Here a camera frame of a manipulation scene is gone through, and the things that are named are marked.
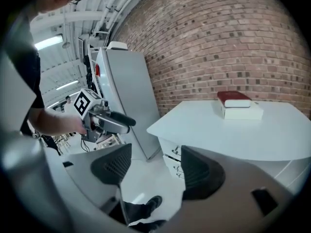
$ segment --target white box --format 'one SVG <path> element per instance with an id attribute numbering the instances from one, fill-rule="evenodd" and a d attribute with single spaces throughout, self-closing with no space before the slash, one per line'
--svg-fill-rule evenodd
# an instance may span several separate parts
<path id="1" fill-rule="evenodd" d="M 120 41 L 111 41 L 107 49 L 128 50 L 127 44 Z"/>
<path id="2" fill-rule="evenodd" d="M 218 103 L 224 119 L 261 120 L 263 115 L 263 109 L 254 101 L 249 108 L 225 108 L 220 100 Z"/>

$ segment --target ceiling light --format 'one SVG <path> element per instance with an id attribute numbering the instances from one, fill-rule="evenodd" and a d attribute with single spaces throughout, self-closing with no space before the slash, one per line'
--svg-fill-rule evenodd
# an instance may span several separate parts
<path id="1" fill-rule="evenodd" d="M 72 81 L 72 82 L 70 82 L 70 83 L 67 83 L 67 84 L 65 84 L 65 85 L 62 85 L 62 86 L 56 88 L 56 90 L 60 90 L 60 89 L 66 87 L 66 86 L 68 86 L 68 85 L 71 85 L 71 84 L 74 84 L 74 83 L 78 83 L 78 82 L 79 82 L 78 80 Z"/>
<path id="2" fill-rule="evenodd" d="M 48 108 L 51 108 L 52 106 L 57 105 L 58 103 L 59 103 L 59 102 L 56 102 L 56 103 L 50 105 Z"/>
<path id="3" fill-rule="evenodd" d="M 75 93 L 72 93 L 71 95 L 69 95 L 69 97 L 73 96 L 73 95 L 76 95 L 77 93 L 79 93 L 80 91 L 77 91 Z"/>
<path id="4" fill-rule="evenodd" d="M 38 43 L 35 44 L 35 47 L 37 48 L 37 50 L 41 50 L 44 48 L 47 48 L 49 46 L 55 45 L 57 43 L 61 43 L 63 42 L 63 36 L 62 35 L 57 35 L 54 36 L 52 38 L 46 39 L 44 41 L 40 41 Z"/>

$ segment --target book on box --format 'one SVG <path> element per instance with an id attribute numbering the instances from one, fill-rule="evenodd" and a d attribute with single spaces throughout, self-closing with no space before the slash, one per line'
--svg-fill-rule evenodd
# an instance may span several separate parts
<path id="1" fill-rule="evenodd" d="M 263 109 L 254 101 L 248 108 L 226 108 L 220 99 L 218 102 L 224 119 L 261 120 L 263 115 Z"/>
<path id="2" fill-rule="evenodd" d="M 251 106 L 251 99 L 238 91 L 217 92 L 218 99 L 226 108 L 248 108 Z"/>

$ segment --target cable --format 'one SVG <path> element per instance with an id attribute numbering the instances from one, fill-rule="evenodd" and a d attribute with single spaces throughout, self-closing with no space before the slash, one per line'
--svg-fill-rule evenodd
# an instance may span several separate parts
<path id="1" fill-rule="evenodd" d="M 80 143 L 80 146 L 81 146 L 81 148 L 82 148 L 85 152 L 89 152 L 89 151 L 85 150 L 85 149 L 82 147 L 82 136 L 81 136 L 81 143 Z"/>
<path id="2" fill-rule="evenodd" d="M 86 145 L 86 142 L 83 140 L 84 146 L 87 149 L 87 151 L 89 152 L 89 147 Z"/>

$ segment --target black handle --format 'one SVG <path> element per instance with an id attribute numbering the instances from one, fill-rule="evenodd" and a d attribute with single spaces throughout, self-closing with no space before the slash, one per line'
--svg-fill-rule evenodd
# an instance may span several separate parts
<path id="1" fill-rule="evenodd" d="M 179 155 L 179 156 L 181 156 L 180 154 L 178 154 L 178 151 L 177 151 L 177 149 L 178 149 L 178 146 L 174 149 L 174 150 L 172 150 L 172 152 L 174 153 L 174 154 L 176 154 L 176 155 Z"/>
<path id="2" fill-rule="evenodd" d="M 122 122 L 127 126 L 135 126 L 136 121 L 129 116 L 126 116 L 122 113 L 116 112 L 116 111 L 110 111 L 110 117 L 112 119 L 115 119 L 116 121 Z"/>
<path id="3" fill-rule="evenodd" d="M 181 173 L 180 174 L 176 174 L 176 175 L 177 175 L 177 177 L 179 177 L 181 179 L 185 179 L 185 178 L 181 177 Z"/>
<path id="4" fill-rule="evenodd" d="M 181 172 L 181 173 L 184 173 L 182 171 L 179 170 L 180 166 L 177 166 L 177 168 L 175 166 L 173 166 L 173 168 L 177 171 L 177 172 Z"/>

